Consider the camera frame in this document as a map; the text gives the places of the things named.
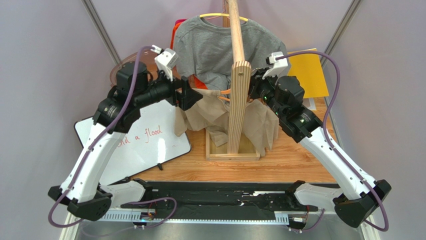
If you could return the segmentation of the orange plastic hanger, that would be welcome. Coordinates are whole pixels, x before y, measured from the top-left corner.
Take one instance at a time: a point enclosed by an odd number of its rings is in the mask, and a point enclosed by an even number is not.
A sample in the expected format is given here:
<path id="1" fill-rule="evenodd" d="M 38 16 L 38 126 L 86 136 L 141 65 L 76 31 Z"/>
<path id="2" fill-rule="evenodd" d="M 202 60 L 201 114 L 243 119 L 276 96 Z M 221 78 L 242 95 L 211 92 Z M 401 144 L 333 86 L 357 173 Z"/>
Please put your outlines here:
<path id="1" fill-rule="evenodd" d="M 246 93 L 247 93 L 246 95 L 247 103 L 252 103 L 254 100 L 250 98 L 248 91 Z M 231 89 L 222 90 L 220 91 L 220 94 L 217 98 L 230 103 L 231 102 L 230 95 L 231 95 Z"/>

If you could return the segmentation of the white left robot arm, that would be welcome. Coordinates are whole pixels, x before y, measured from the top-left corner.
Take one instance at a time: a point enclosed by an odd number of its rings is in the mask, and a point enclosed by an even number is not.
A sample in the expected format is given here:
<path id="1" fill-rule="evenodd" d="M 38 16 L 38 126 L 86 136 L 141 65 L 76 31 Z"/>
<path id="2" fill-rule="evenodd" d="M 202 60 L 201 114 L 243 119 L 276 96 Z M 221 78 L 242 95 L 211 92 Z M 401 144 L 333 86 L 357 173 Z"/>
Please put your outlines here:
<path id="1" fill-rule="evenodd" d="M 55 205 L 65 205 L 69 213 L 88 221 L 101 219 L 112 207 L 141 203 L 149 189 L 143 180 L 101 185 L 114 151 L 140 118 L 142 108 L 166 100 L 188 110 L 202 98 L 186 77 L 167 76 L 159 70 L 153 79 L 143 62 L 125 63 L 116 73 L 116 84 L 97 107 L 86 145 L 73 170 L 62 184 L 49 189 L 48 196 Z"/>

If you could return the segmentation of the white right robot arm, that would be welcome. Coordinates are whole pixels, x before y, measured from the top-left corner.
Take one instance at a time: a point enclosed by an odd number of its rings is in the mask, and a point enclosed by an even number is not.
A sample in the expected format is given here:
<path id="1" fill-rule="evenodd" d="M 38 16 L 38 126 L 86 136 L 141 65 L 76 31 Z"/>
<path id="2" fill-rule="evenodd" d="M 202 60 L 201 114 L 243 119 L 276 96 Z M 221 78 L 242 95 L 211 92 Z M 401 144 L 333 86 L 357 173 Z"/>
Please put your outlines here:
<path id="1" fill-rule="evenodd" d="M 282 131 L 313 154 L 332 175 L 338 188 L 298 180 L 286 190 L 291 206 L 315 206 L 333 211 L 348 226 L 357 228 L 382 205 L 392 187 L 359 167 L 329 135 L 323 122 L 303 105 L 304 89 L 294 76 L 272 76 L 254 71 L 249 97 L 261 99 L 278 117 Z"/>

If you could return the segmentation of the beige t shirt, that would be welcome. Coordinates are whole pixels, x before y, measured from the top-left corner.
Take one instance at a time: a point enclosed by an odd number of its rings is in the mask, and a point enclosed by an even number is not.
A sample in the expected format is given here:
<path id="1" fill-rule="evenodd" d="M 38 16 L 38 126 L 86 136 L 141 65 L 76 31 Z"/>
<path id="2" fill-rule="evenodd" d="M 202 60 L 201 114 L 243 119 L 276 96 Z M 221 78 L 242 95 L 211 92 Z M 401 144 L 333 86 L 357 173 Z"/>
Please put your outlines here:
<path id="1" fill-rule="evenodd" d="M 174 134 L 179 137 L 187 130 L 207 129 L 217 147 L 228 142 L 230 104 L 219 99 L 219 90 L 197 89 L 203 98 L 190 109 L 175 111 Z M 269 107 L 255 99 L 246 103 L 241 133 L 247 137 L 263 157 L 279 137 L 279 119 Z"/>

